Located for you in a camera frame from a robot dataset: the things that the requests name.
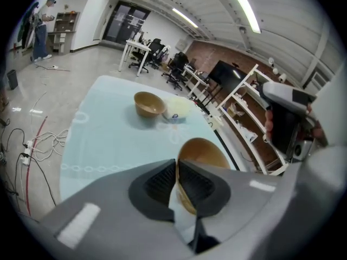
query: white ceiling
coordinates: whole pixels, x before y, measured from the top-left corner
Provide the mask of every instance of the white ceiling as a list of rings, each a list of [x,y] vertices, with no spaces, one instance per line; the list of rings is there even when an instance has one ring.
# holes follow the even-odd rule
[[[332,77],[345,59],[333,26],[315,0],[248,0],[262,33],[252,32],[237,0],[132,0],[170,19],[194,39],[222,44],[257,59],[275,59],[282,72],[302,84],[320,68]],[[198,28],[172,11],[177,8]],[[239,28],[246,28],[246,33]]]

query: brown bowl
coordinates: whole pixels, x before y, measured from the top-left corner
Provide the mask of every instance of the brown bowl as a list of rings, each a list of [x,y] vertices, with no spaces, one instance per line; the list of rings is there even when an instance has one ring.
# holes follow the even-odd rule
[[[154,118],[165,112],[164,101],[152,93],[135,93],[134,100],[137,114],[145,118]]]
[[[179,160],[192,160],[210,166],[230,168],[229,162],[224,153],[212,142],[202,138],[194,138],[187,141],[181,148],[177,163]],[[176,166],[176,182],[178,185],[177,197],[184,208],[191,214],[196,215],[196,210],[190,202],[178,178],[178,165]]]

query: hand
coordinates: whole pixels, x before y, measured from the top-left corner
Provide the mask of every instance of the hand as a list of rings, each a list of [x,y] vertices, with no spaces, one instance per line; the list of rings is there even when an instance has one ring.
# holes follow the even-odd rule
[[[312,111],[312,107],[311,104],[307,105],[307,110],[310,113]],[[272,129],[273,129],[273,113],[271,110],[267,110],[265,112],[265,130],[266,130],[266,138],[268,140],[271,140],[272,137]],[[319,123],[316,124],[316,126],[312,129],[311,134],[314,138],[316,139],[320,139],[320,140],[324,140],[325,139],[325,135],[323,132],[322,127],[320,126]]]

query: white desk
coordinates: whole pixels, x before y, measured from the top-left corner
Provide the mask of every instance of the white desk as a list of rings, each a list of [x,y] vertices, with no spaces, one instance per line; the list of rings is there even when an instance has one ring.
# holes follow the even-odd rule
[[[139,42],[135,42],[135,41],[126,41],[126,45],[125,45],[125,48],[124,48],[124,51],[123,51],[123,55],[121,56],[121,60],[120,60],[120,64],[119,64],[118,71],[121,71],[121,67],[122,67],[122,65],[123,65],[123,62],[126,61],[126,59],[128,58],[130,52],[132,51],[132,48],[134,48],[134,47],[146,51],[145,56],[144,56],[143,59],[142,59],[142,62],[141,62],[139,71],[138,71],[137,74],[136,74],[136,76],[138,77],[138,76],[140,75],[141,70],[142,70],[143,64],[144,64],[145,61],[146,61],[148,52],[151,51],[151,49],[150,49],[148,46],[145,46],[145,45],[143,45],[143,44],[141,44],[141,43],[139,43]]]
[[[204,81],[202,81],[192,70],[190,70],[188,67],[184,67],[184,72],[182,73],[182,76],[185,76],[186,73],[189,73],[191,75],[190,79],[185,83],[185,86],[187,86],[191,79],[194,77],[197,82],[195,84],[195,86],[193,87],[193,89],[191,89],[190,93],[188,94],[188,97],[190,97],[192,95],[192,93],[195,91],[195,89],[197,88],[197,86],[199,86],[199,84],[202,84],[205,86],[204,90],[201,92],[201,94],[199,94],[197,96],[196,99],[199,99],[201,95],[203,95],[203,93],[205,92],[205,90],[209,87],[209,85],[207,83],[205,83]]]

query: black trash bin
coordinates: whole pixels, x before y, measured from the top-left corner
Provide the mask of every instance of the black trash bin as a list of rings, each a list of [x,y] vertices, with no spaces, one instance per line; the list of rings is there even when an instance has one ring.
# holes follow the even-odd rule
[[[18,86],[17,73],[13,69],[7,73],[7,78],[9,79],[10,89],[15,89]]]

